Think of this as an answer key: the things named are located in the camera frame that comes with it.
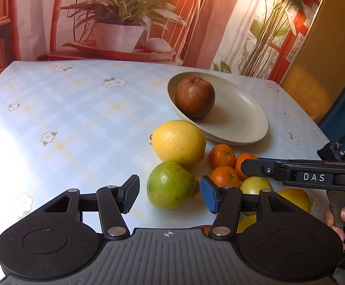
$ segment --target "floral tablecloth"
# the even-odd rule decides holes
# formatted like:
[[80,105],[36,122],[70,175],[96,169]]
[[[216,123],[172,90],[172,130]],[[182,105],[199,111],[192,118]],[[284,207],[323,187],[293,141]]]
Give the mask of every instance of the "floral tablecloth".
[[[177,119],[167,96],[168,80],[187,67],[117,61],[13,62],[0,75],[0,234],[69,188],[93,193],[137,174],[141,190],[131,212],[135,227],[179,228],[212,223],[204,203],[189,201],[159,210],[146,196],[151,170],[161,161],[149,135]],[[259,157],[318,159],[328,139],[276,83],[215,72],[249,92],[269,121],[267,136],[235,153]],[[215,143],[207,140],[206,154]],[[210,173],[207,157],[193,173]],[[282,184],[272,182],[274,190]],[[306,190],[311,213],[322,220],[324,191]],[[83,221],[100,232],[98,214]]]

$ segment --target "screw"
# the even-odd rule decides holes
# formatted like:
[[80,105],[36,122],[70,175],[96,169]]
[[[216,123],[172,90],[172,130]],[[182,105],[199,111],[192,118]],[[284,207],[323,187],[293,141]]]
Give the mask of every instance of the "screw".
[[216,236],[226,236],[227,234],[231,233],[231,230],[228,227],[224,227],[224,226],[218,226],[215,227],[212,232],[216,235]]
[[108,229],[108,233],[111,236],[119,237],[119,236],[122,236],[122,235],[126,234],[126,229],[124,227],[115,226],[115,227],[109,228]]

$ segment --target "oval ceramic plate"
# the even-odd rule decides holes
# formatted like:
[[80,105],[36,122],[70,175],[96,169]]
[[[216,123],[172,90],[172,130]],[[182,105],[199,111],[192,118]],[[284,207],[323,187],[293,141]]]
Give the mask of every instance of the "oval ceramic plate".
[[[215,89],[215,105],[205,117],[189,119],[175,105],[175,90],[187,76],[200,76]],[[228,145],[248,145],[260,141],[269,128],[265,112],[257,101],[234,83],[207,73],[185,72],[170,79],[168,95],[177,115],[198,126],[206,137]]]

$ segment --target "red apple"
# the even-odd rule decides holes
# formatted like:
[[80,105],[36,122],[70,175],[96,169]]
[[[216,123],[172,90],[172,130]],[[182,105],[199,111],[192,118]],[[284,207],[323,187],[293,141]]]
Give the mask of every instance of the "red apple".
[[183,79],[175,91],[175,105],[188,118],[202,118],[215,104],[215,89],[199,76]]

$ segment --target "white flower pot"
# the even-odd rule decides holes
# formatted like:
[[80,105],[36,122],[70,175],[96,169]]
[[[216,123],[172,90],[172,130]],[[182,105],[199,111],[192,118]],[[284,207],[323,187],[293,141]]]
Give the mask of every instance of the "white flower pot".
[[94,27],[98,49],[121,52],[132,52],[144,31],[142,26],[121,26],[101,22],[95,22]]

